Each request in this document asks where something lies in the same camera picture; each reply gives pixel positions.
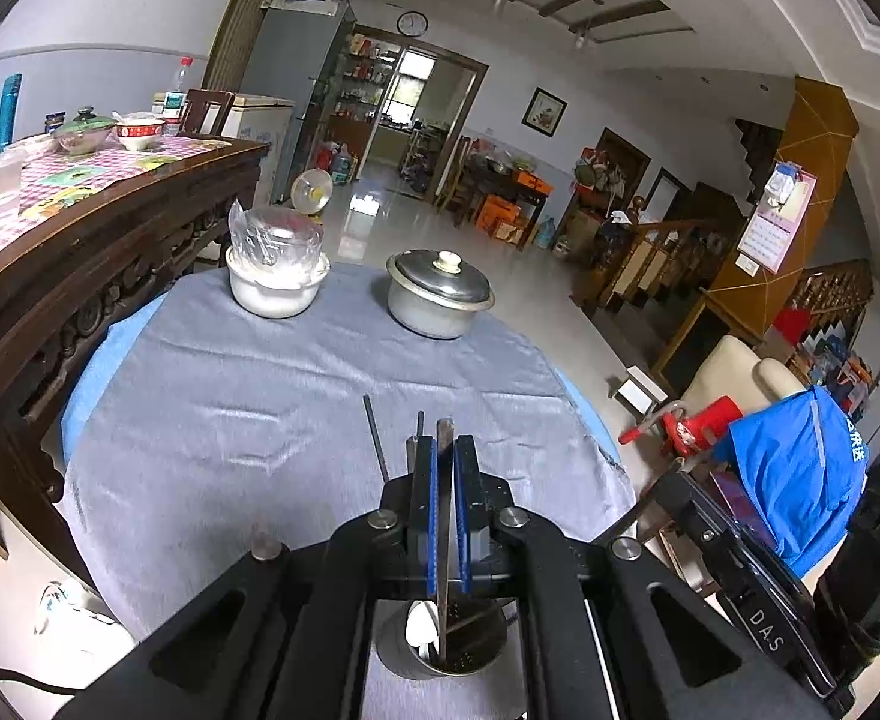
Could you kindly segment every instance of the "metal screw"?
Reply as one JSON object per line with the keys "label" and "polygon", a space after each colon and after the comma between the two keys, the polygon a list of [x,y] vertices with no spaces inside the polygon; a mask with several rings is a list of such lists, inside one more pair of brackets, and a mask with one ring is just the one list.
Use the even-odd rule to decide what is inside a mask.
{"label": "metal screw", "polygon": [[617,538],[612,543],[611,549],[620,560],[636,560],[643,553],[643,547],[640,546],[639,541],[635,538],[628,538],[628,536]]}
{"label": "metal screw", "polygon": [[250,554],[254,556],[254,560],[259,562],[275,560],[282,552],[283,542],[278,538],[273,538],[262,531],[254,533],[253,543],[250,545]]}
{"label": "metal screw", "polygon": [[530,521],[529,514],[526,509],[520,509],[518,506],[508,506],[500,509],[500,523],[507,528],[522,528]]}
{"label": "metal screw", "polygon": [[390,509],[376,509],[367,517],[367,522],[371,528],[377,531],[385,531],[392,528],[397,523],[397,513],[391,512]]}

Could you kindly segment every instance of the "checkered tablecloth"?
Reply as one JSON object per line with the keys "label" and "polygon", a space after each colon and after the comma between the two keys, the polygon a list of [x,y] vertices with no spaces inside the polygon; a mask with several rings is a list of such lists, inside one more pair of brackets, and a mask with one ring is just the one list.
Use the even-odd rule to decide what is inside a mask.
{"label": "checkered tablecloth", "polygon": [[73,157],[59,153],[30,162],[23,166],[20,179],[19,216],[0,226],[0,250],[110,184],[225,145],[223,141],[164,136],[150,151],[126,151],[110,136],[92,154]]}

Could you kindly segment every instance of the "clock face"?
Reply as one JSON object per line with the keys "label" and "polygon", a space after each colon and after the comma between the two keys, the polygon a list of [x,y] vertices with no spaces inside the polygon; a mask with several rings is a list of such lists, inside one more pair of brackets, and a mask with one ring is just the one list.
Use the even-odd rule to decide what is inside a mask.
{"label": "clock face", "polygon": [[407,37],[419,37],[427,31],[427,17],[419,10],[408,10],[397,19],[397,30]]}

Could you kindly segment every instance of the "refrigerator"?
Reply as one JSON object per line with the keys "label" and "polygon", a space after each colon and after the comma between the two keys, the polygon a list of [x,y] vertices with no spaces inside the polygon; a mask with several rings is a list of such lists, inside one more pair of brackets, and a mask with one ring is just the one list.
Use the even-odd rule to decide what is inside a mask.
{"label": "refrigerator", "polygon": [[[153,113],[160,114],[163,111],[163,97],[163,92],[153,95]],[[274,194],[280,151],[293,108],[292,100],[265,95],[238,94],[233,99],[221,134],[225,138],[242,138],[245,141],[259,141],[270,145],[270,151],[260,160],[260,177],[256,182],[254,207],[269,205]],[[206,112],[206,119],[203,120],[202,132],[209,131],[219,111],[219,105],[211,105]]]}
{"label": "refrigerator", "polygon": [[347,1],[273,0],[265,10],[241,88],[293,103],[271,197],[280,202],[326,135],[356,18]]}

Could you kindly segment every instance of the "gray refrigerator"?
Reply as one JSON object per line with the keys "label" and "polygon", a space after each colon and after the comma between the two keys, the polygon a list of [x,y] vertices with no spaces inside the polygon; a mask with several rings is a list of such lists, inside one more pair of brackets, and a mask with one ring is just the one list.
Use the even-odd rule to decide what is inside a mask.
{"label": "gray refrigerator", "polygon": [[309,166],[340,95],[356,18],[347,1],[273,0],[240,85],[294,103],[277,167],[273,202]]}

